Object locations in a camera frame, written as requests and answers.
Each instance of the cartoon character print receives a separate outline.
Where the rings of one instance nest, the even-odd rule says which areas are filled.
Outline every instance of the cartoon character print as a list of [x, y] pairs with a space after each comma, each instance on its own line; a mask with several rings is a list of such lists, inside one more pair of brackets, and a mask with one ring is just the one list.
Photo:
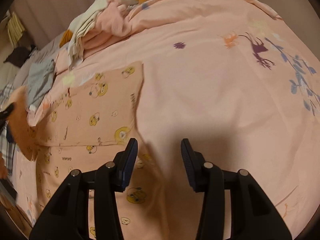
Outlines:
[[133, 204], [142, 204], [146, 200], [147, 194], [140, 187], [132, 187], [128, 189], [127, 201]]
[[114, 112], [111, 114], [112, 117], [116, 117], [117, 115], [118, 115], [118, 111], [117, 111], [117, 110], [114, 111]]
[[142, 160], [140, 160], [139, 158], [137, 158], [137, 161], [136, 161], [136, 166], [138, 169], [142, 169], [143, 166], [144, 166], [144, 163]]
[[50, 190], [49, 190], [49, 189], [46, 189], [46, 190], [45, 190], [45, 193], [46, 193], [46, 195], [47, 195], [47, 198], [50, 199], [50, 198], [51, 198], [51, 192], [50, 192]]
[[95, 113], [90, 117], [89, 125], [96, 126], [99, 120], [100, 120], [100, 113]]
[[66, 102], [66, 110], [68, 110], [72, 106], [72, 100], [68, 99]]
[[94, 79], [95, 79], [96, 81], [100, 81], [101, 79], [103, 80], [103, 79], [104, 79], [104, 74], [102, 74], [102, 73], [96, 73]]
[[121, 127], [115, 132], [115, 139], [117, 144], [124, 144], [128, 138], [130, 129], [128, 127]]
[[153, 158], [151, 157], [150, 154], [146, 153], [146, 154], [142, 155], [142, 157], [143, 157], [148, 163], [150, 163], [151, 166], [153, 166], [153, 167], [156, 166], [156, 165], [155, 165], [155, 162], [154, 162], [154, 160], [153, 160]]
[[97, 151], [97, 147], [92, 145], [92, 146], [87, 146], [87, 151], [89, 152], [89, 154], [91, 153], [96, 153]]
[[124, 218], [124, 217], [122, 217], [121, 218], [121, 223], [123, 224], [123, 225], [129, 225], [130, 224], [130, 219], [129, 218]]
[[57, 116], [58, 116], [58, 112], [56, 110], [54, 110], [51, 113], [51, 116], [49, 118], [49, 122], [55, 122], [57, 120]]
[[67, 139], [67, 135], [68, 135], [68, 127], [66, 128], [66, 133], [64, 134], [63, 140], [66, 140], [66, 139]]
[[37, 127], [28, 127], [28, 134], [31, 138], [35, 138], [37, 134], [38, 128]]
[[136, 70], [135, 67], [128, 67], [124, 71], [122, 71], [121, 74], [122, 74], [123, 78], [127, 78], [131, 74], [133, 74], [135, 70]]
[[54, 101], [53, 105], [54, 105], [54, 109], [56, 109], [62, 102], [64, 102], [64, 98], [67, 96], [66, 93], [61, 94], [60, 97]]
[[51, 152], [47, 152], [45, 155], [44, 155], [44, 161], [45, 163], [49, 164], [50, 163], [50, 156], [51, 156]]
[[59, 169], [58, 169], [58, 167], [55, 167], [55, 169], [54, 169], [54, 175], [56, 176], [56, 178], [59, 177]]
[[92, 98], [102, 97], [108, 91], [108, 84], [103, 83], [96, 83], [92, 85], [91, 90], [89, 92], [89, 96]]
[[96, 237], [96, 228], [90, 227], [90, 233], [94, 236], [95, 239], [97, 239], [97, 237]]

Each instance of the flower print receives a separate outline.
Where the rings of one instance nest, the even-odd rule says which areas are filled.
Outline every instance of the flower print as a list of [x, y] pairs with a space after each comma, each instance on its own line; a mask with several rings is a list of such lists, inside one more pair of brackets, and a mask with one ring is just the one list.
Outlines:
[[178, 42], [173, 45], [176, 49], [184, 49], [186, 47], [184, 42]]

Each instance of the folded clothes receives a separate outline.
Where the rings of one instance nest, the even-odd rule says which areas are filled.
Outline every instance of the folded clothes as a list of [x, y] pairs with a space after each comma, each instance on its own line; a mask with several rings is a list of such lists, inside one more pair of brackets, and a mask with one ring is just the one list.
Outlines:
[[33, 63], [28, 76], [27, 106], [36, 111], [44, 96], [52, 88], [54, 77], [54, 60], [47, 59], [41, 63]]

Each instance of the pink bedsheet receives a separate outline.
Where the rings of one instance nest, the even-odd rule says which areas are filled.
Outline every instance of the pink bedsheet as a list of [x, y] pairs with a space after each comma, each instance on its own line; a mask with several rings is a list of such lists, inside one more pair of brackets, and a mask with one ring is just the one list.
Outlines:
[[[151, 0], [126, 17], [122, 22], [130, 32], [97, 37], [107, 38], [87, 47], [79, 66], [57, 76], [29, 124], [49, 114], [48, 105], [68, 87], [142, 61], [136, 121], [164, 176], [167, 208], [157, 219], [166, 226], [159, 239], [196, 236], [203, 196], [188, 185], [179, 149], [183, 138], [222, 169], [249, 170], [297, 236], [320, 197], [316, 57], [275, 11], [256, 0]], [[67, 69], [66, 52], [58, 59], [56, 67]], [[228, 219], [226, 225], [228, 236]], [[122, 225], [125, 236], [139, 240], [150, 239], [145, 227], [135, 232]]]

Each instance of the yellow cartoon face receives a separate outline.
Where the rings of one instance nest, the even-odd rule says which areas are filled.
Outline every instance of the yellow cartoon face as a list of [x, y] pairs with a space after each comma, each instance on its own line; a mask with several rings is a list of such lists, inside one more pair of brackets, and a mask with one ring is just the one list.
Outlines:
[[44, 155], [44, 161], [45, 163], [49, 164], [50, 163], [50, 156], [51, 156], [51, 152], [47, 152], [45, 155]]
[[66, 102], [66, 110], [68, 110], [72, 106], [72, 100], [68, 99]]
[[97, 81], [100, 81], [101, 78], [104, 78], [104, 74], [102, 73], [96, 73], [94, 79]]
[[142, 161], [142, 160], [137, 159], [137, 161], [136, 161], [136, 165], [137, 165], [137, 168], [138, 168], [138, 169], [142, 169], [142, 168], [143, 168], [143, 166], [144, 166], [144, 163], [143, 163], [143, 161]]
[[56, 110], [51, 113], [51, 122], [55, 122], [57, 120], [57, 115], [58, 112]]
[[129, 225], [130, 224], [130, 219], [129, 218], [121, 218], [121, 223], [123, 225]]
[[92, 145], [92, 146], [87, 146], [87, 151], [89, 152], [89, 154], [91, 153], [95, 153], [97, 151], [97, 147]]
[[50, 190], [48, 190], [48, 189], [46, 189], [45, 190], [45, 193], [46, 193], [46, 195], [47, 195], [47, 198], [51, 198], [51, 193], [50, 193]]
[[112, 114], [111, 114], [112, 117], [116, 117], [117, 115], [118, 115], [118, 111], [117, 110], [112, 112]]
[[96, 228], [90, 227], [90, 233], [94, 236], [95, 239], [97, 239], [97, 237], [96, 237]]
[[129, 77], [131, 74], [133, 74], [135, 70], [136, 70], [136, 69], [135, 69], [134, 67], [128, 67], [128, 68], [126, 68], [124, 71], [122, 71], [121, 73], [122, 73], [122, 76], [123, 76], [124, 78], [127, 78], [127, 77]]
[[124, 144], [124, 141], [129, 136], [130, 129], [128, 127], [121, 127], [115, 132], [115, 139], [117, 144]]
[[54, 175], [56, 176], [56, 178], [59, 177], [58, 167], [56, 167], [56, 168], [54, 169]]
[[28, 127], [28, 134], [30, 135], [31, 138], [35, 138], [37, 134], [38, 128], [36, 127]]
[[89, 125], [90, 126], [96, 126], [99, 120], [100, 120], [100, 114], [99, 113], [95, 113], [94, 115], [92, 115], [90, 117]]
[[107, 83], [97, 83], [91, 87], [89, 95], [93, 98], [102, 97], [108, 91]]
[[133, 204], [141, 204], [145, 202], [147, 194], [144, 193], [140, 187], [132, 187], [128, 189], [127, 201]]
[[142, 157], [151, 164], [151, 166], [155, 166], [155, 162], [153, 161], [153, 158], [151, 157], [150, 154], [146, 153], [144, 155], [142, 155]]

